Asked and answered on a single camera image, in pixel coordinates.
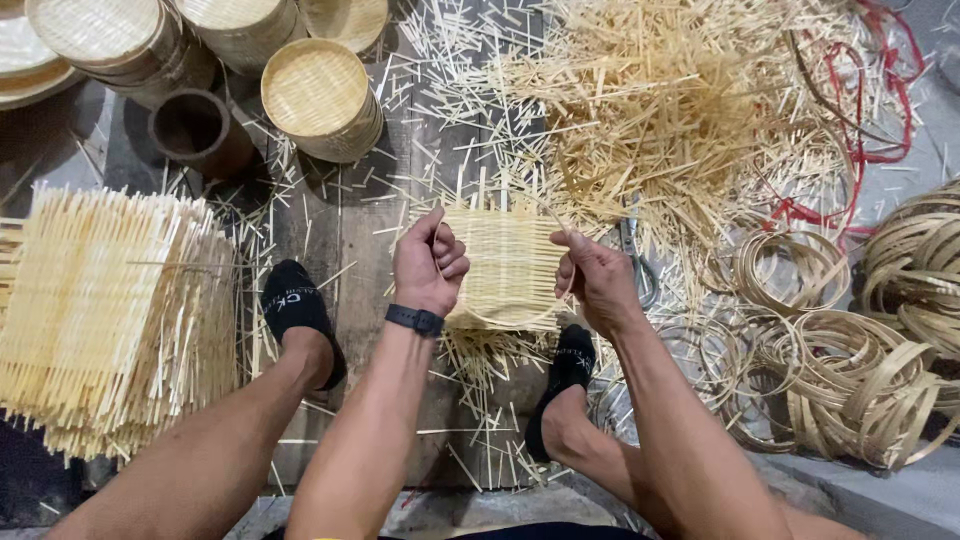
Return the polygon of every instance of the watch strap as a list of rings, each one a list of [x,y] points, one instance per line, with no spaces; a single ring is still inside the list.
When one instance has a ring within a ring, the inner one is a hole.
[[[388,322],[413,329],[413,331],[425,337],[440,337],[440,334],[444,331],[443,317],[426,309],[413,309],[390,304],[390,307],[387,308],[387,316],[384,318]]]

